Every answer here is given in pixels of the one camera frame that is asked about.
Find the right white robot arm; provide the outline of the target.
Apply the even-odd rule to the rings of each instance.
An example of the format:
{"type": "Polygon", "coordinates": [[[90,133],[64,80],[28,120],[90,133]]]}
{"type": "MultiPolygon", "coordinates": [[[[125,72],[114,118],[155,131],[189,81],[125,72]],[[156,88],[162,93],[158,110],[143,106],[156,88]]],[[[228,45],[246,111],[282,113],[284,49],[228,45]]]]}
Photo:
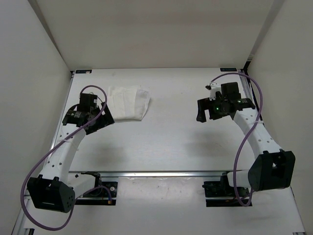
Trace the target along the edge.
{"type": "Polygon", "coordinates": [[[222,194],[230,196],[238,187],[254,191],[288,188],[291,184],[295,155],[284,151],[270,136],[257,117],[258,112],[249,98],[243,98],[236,82],[207,86],[208,98],[198,100],[196,120],[206,122],[206,112],[211,120],[230,116],[247,138],[254,163],[249,170],[233,171],[220,182],[222,194]]]}

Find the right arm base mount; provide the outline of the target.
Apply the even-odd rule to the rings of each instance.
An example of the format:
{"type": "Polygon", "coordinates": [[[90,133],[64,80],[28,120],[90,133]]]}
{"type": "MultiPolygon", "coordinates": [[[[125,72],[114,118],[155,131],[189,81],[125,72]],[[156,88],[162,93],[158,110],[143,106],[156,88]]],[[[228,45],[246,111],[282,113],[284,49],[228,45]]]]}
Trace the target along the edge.
{"type": "Polygon", "coordinates": [[[204,176],[202,188],[207,207],[241,207],[234,187],[229,184],[227,173],[229,171],[204,176]]]}

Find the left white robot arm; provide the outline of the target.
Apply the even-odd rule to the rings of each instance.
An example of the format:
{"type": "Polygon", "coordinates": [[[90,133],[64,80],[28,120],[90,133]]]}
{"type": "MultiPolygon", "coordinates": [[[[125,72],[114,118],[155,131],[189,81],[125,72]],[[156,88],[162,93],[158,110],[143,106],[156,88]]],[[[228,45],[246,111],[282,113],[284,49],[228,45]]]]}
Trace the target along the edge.
{"type": "Polygon", "coordinates": [[[86,171],[73,177],[68,175],[71,163],[83,138],[114,124],[107,106],[101,110],[95,94],[82,93],[79,103],[67,111],[61,127],[58,147],[48,157],[38,177],[31,177],[27,190],[38,209],[69,212],[76,198],[86,191],[97,196],[102,192],[100,174],[86,171]]]}

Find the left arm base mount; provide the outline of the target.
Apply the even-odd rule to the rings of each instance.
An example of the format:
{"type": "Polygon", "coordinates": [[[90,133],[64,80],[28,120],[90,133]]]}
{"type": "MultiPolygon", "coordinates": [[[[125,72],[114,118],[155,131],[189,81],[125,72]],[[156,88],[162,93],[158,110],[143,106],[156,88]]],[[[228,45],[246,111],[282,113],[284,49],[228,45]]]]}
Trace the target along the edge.
{"type": "Polygon", "coordinates": [[[98,172],[85,171],[74,175],[67,185],[75,192],[76,205],[115,206],[118,182],[102,181],[98,172]]]}

